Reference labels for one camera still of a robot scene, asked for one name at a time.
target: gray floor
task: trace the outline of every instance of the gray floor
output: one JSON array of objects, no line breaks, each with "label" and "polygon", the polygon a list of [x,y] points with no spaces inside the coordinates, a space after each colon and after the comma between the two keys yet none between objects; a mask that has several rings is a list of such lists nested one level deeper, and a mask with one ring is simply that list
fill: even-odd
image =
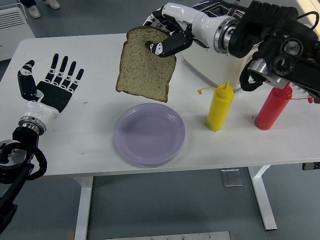
[{"label": "gray floor", "polygon": [[[1,0],[0,6],[15,2]],[[59,0],[59,10],[37,2],[42,17],[29,17],[28,23],[43,38],[126,33],[168,1]],[[192,6],[198,1],[172,2]],[[247,7],[250,1],[241,2]],[[299,7],[293,0],[282,4]],[[0,62],[0,78],[9,62]],[[87,239],[220,231],[230,231],[236,240],[319,239],[320,171],[302,171],[300,164],[266,171],[264,183],[278,225],[274,231],[264,229],[248,169],[240,172],[243,186],[232,188],[223,187],[219,169],[95,177]],[[0,185],[0,192],[7,187]],[[76,227],[80,191],[68,178],[27,182],[0,239],[66,239]]]}]

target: purple plate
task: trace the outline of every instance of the purple plate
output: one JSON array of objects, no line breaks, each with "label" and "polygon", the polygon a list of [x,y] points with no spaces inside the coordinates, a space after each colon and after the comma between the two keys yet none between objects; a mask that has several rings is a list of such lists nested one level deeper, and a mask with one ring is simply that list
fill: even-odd
[{"label": "purple plate", "polygon": [[186,135],[185,124],[172,108],[143,103],[127,110],[116,122],[117,149],[139,164],[160,164],[175,156]]}]

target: bottle cap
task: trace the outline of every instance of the bottle cap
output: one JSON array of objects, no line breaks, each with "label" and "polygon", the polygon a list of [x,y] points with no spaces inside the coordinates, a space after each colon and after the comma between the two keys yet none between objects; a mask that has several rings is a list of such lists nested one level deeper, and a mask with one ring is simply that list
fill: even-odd
[{"label": "bottle cap", "polygon": [[283,89],[274,88],[274,94],[282,100],[290,100],[292,98],[292,88],[290,87],[290,82],[285,85]]},{"label": "bottle cap", "polygon": [[220,98],[226,98],[230,99],[234,97],[234,90],[230,86],[230,81],[226,81],[225,84],[222,84],[217,87],[215,93],[220,97]]}]

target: slice of bread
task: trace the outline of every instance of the slice of bread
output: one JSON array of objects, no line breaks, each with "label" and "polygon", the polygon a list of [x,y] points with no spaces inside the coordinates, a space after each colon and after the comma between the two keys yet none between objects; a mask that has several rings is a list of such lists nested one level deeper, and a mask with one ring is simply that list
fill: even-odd
[{"label": "slice of bread", "polygon": [[123,44],[120,73],[115,90],[143,96],[160,102],[168,101],[169,82],[176,67],[176,56],[158,57],[145,43],[160,43],[169,35],[152,26],[139,26],[126,34]]}]

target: bottle nozzle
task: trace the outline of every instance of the bottle nozzle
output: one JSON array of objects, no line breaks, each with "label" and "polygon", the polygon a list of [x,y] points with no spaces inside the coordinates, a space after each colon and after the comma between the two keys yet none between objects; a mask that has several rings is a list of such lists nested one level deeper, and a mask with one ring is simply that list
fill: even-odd
[{"label": "bottle nozzle", "polygon": [[198,93],[201,95],[201,94],[202,94],[202,90],[204,90],[204,89],[217,89],[217,88],[214,87],[214,86],[209,86],[209,87],[201,88],[201,89],[198,90]]},{"label": "bottle nozzle", "polygon": [[223,86],[223,89],[224,89],[225,91],[227,91],[228,88],[229,88],[229,85],[230,85],[230,81],[228,80],[228,81],[226,81],[225,85]]}]

